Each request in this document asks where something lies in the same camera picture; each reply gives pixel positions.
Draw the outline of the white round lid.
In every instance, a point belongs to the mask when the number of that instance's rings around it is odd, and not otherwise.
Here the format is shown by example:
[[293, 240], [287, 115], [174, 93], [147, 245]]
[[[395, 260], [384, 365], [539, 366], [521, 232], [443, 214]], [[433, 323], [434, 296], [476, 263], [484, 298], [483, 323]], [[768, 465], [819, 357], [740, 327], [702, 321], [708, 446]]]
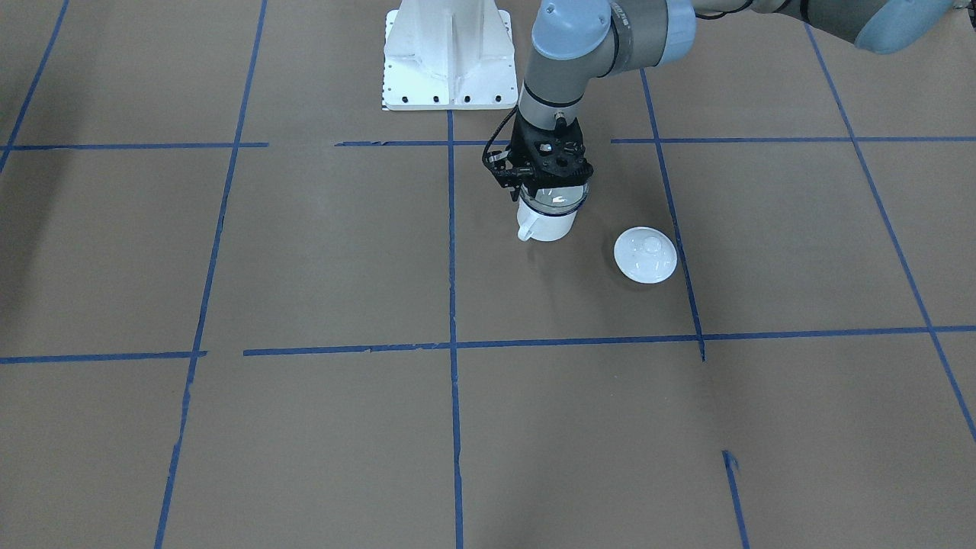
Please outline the white round lid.
[[659, 284], [673, 274], [679, 254], [665, 233], [647, 226], [625, 230], [613, 246], [621, 273], [638, 284]]

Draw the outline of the white enamel mug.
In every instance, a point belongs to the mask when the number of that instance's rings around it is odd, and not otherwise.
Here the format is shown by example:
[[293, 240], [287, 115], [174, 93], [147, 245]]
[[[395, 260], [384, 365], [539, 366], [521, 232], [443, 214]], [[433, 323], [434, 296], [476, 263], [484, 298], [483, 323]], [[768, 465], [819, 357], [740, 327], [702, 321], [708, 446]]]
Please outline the white enamel mug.
[[552, 216], [540, 213], [525, 201], [518, 201], [516, 214], [517, 237], [520, 241], [557, 241], [567, 236], [576, 218], [576, 210]]

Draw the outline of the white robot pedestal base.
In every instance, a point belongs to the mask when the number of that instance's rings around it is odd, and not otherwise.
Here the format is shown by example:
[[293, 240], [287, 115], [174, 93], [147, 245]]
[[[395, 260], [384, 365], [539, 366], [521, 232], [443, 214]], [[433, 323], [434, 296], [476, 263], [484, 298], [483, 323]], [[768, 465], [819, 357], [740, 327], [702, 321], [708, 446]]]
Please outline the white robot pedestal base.
[[402, 1], [384, 39], [388, 111], [515, 107], [512, 18], [494, 1]]

